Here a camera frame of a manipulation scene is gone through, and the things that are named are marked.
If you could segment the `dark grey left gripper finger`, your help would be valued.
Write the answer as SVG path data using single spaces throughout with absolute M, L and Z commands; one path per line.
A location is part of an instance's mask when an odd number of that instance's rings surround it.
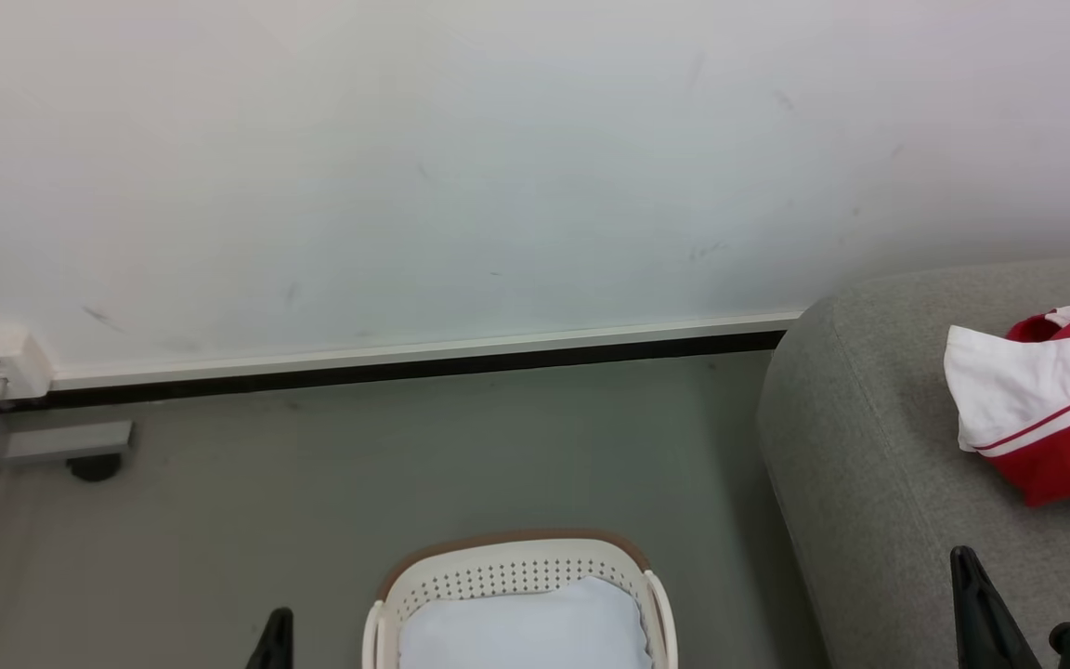
M 247 669 L 292 669 L 294 666 L 294 613 L 277 607 L 270 615 L 246 664 Z

